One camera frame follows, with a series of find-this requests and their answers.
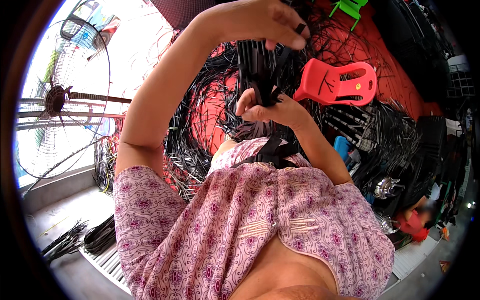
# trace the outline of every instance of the metal pot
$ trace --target metal pot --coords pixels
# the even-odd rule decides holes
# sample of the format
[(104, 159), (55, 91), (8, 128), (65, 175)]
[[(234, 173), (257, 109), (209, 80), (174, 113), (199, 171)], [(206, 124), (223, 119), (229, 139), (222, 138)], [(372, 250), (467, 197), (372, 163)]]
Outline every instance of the metal pot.
[(375, 178), (370, 181), (368, 190), (378, 199), (396, 197), (405, 188), (405, 185), (397, 184), (399, 181), (400, 179), (392, 179), (389, 176)]

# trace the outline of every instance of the fan motor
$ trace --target fan motor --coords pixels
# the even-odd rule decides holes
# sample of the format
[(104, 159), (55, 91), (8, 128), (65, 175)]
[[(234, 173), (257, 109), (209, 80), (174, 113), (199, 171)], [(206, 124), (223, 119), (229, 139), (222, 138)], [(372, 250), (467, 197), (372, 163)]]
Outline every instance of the fan motor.
[(65, 104), (66, 90), (60, 85), (54, 86), (45, 95), (45, 110), (49, 116), (57, 116)]

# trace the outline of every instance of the green plastic chair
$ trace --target green plastic chair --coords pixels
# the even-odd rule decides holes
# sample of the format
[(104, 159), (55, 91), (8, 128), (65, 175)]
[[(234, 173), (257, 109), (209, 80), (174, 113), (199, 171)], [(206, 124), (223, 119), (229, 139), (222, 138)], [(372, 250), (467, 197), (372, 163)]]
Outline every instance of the green plastic chair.
[(360, 8), (362, 8), (362, 6), (365, 6), (367, 2), (368, 0), (356, 0), (355, 2), (350, 0), (340, 0), (339, 2), (332, 3), (330, 5), (335, 5), (335, 7), (333, 8), (332, 12), (328, 17), (331, 18), (336, 9), (340, 8), (352, 18), (357, 19), (355, 24), (352, 26), (352, 29), (350, 29), (350, 31), (353, 31), (355, 26), (357, 26), (357, 23), (360, 21)]

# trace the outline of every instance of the red plastic chair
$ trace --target red plastic chair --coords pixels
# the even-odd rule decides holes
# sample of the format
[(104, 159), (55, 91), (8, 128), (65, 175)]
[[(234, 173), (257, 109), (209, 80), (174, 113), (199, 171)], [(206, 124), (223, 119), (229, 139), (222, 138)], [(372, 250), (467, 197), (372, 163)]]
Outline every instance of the red plastic chair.
[[(363, 69), (359, 78), (340, 81), (340, 75)], [(303, 69), (300, 87), (293, 95), (295, 101), (310, 98), (323, 105), (348, 104), (363, 106), (369, 104), (377, 89), (377, 74), (373, 67), (359, 61), (343, 67), (334, 67), (317, 59), (310, 59)], [(362, 100), (339, 100), (343, 96), (362, 96)]]

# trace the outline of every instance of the chair leg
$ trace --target chair leg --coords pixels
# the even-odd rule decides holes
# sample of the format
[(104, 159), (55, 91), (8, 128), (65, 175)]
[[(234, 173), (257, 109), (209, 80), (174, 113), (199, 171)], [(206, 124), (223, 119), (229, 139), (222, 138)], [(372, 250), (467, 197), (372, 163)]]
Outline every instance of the chair leg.
[(358, 18), (358, 20), (355, 21), (355, 24), (352, 26), (352, 29), (350, 29), (350, 31), (353, 31), (353, 29), (355, 28), (355, 26), (357, 26), (357, 23), (360, 21), (360, 17)]
[(337, 2), (335, 7), (333, 8), (332, 12), (330, 13), (330, 15), (328, 16), (329, 18), (331, 18), (333, 16), (333, 13), (336, 11), (336, 9), (340, 6), (340, 2)]

